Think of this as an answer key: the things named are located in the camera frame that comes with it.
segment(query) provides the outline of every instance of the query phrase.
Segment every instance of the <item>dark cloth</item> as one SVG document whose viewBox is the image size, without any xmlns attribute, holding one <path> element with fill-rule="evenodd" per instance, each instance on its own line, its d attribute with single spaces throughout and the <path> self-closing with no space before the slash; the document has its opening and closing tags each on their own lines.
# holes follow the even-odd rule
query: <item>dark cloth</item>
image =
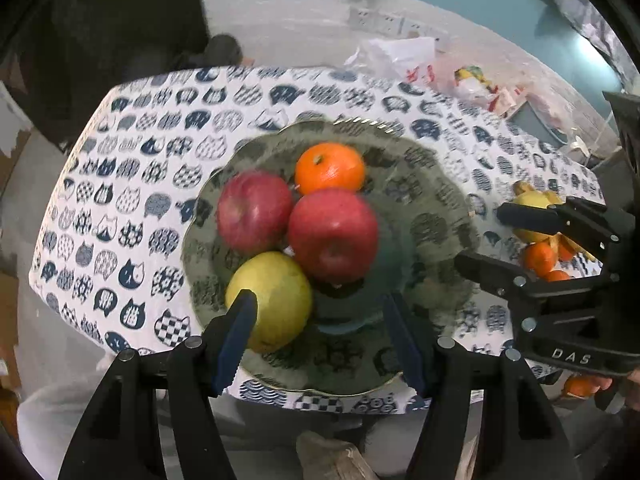
<svg viewBox="0 0 640 480">
<path fill-rule="evenodd" d="M 201 0 L 38 4 L 22 24 L 16 48 L 26 91 L 10 91 L 41 133 L 63 149 L 73 146 L 114 85 L 182 68 L 209 41 Z"/>
</svg>

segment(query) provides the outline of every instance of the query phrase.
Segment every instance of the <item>pear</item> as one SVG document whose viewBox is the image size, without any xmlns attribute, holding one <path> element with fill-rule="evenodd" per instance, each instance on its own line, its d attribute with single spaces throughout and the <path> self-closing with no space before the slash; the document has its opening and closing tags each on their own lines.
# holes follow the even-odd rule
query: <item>pear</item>
<svg viewBox="0 0 640 480">
<path fill-rule="evenodd" d="M 244 288 L 258 299 L 258 316 L 247 343 L 251 350 L 275 352 L 303 331 L 311 315 L 311 285 L 292 258 L 271 251 L 242 264 L 226 288 L 227 308 Z"/>
<path fill-rule="evenodd" d="M 538 191 L 536 190 L 529 182 L 524 180 L 519 180 L 515 182 L 512 186 L 513 192 L 515 194 L 513 203 L 520 205 L 528 205 L 530 207 L 539 207 L 540 209 L 546 209 L 551 204 L 561 204 L 562 199 L 558 196 L 558 194 L 554 191 Z M 544 242 L 545 240 L 549 240 L 550 237 L 547 234 L 537 233 L 535 231 L 527 231 L 524 229 L 514 229 L 513 233 L 523 242 L 528 244 L 535 244 L 539 242 Z M 580 247 L 573 240 L 567 238 L 563 234 L 558 233 L 554 235 L 557 237 L 562 237 L 562 241 L 564 241 L 567 245 L 569 245 L 574 251 L 584 254 L 584 256 L 589 260 L 594 262 L 596 258 Z"/>
</svg>

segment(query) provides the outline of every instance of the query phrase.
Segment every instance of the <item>hand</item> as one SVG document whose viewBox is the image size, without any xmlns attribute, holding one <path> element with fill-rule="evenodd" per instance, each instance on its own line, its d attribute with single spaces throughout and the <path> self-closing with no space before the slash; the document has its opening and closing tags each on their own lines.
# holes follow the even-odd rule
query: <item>hand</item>
<svg viewBox="0 0 640 480">
<path fill-rule="evenodd" d="M 640 368 L 636 368 L 631 372 L 627 379 L 630 381 L 629 387 L 622 392 L 625 394 L 625 404 L 632 410 L 640 412 Z M 604 377 L 591 377 L 591 381 L 603 390 L 609 388 L 612 383 L 611 379 Z"/>
</svg>

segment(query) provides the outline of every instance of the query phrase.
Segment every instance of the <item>cardboard box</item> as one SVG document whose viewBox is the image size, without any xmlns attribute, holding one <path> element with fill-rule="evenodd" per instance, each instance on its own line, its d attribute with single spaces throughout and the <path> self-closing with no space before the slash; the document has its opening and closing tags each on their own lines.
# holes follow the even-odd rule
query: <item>cardboard box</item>
<svg viewBox="0 0 640 480">
<path fill-rule="evenodd" d="M 18 399 L 12 393 L 0 388 L 0 424 L 18 442 Z"/>
<path fill-rule="evenodd" d="M 0 386 L 20 387 L 14 346 L 18 344 L 18 279 L 0 272 Z"/>
</svg>

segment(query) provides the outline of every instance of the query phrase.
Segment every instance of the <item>cat pattern tablecloth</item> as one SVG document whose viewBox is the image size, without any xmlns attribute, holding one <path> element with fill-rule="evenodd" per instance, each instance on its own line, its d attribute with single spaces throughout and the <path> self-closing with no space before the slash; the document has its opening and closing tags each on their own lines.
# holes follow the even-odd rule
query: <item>cat pattern tablecloth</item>
<svg viewBox="0 0 640 480">
<path fill-rule="evenodd" d="M 430 89 L 326 68 L 183 70 L 113 88 L 63 168 L 33 255 L 30 285 L 65 322 L 113 352 L 174 348 L 202 327 L 190 307 L 180 249 L 210 175 L 248 139 L 296 120 L 361 116 L 438 153 L 466 195 L 481 253 L 516 261 L 521 243 L 495 209 L 527 180 L 602 202 L 596 177 L 496 115 Z M 577 256 L 562 268 L 600 272 Z M 512 344 L 503 300 L 478 290 L 447 328 L 467 349 Z M 537 375 L 549 367 L 532 364 Z M 428 407 L 400 378 L 359 397 L 283 392 L 238 370 L 228 392 L 298 410 L 403 413 Z"/>
</svg>

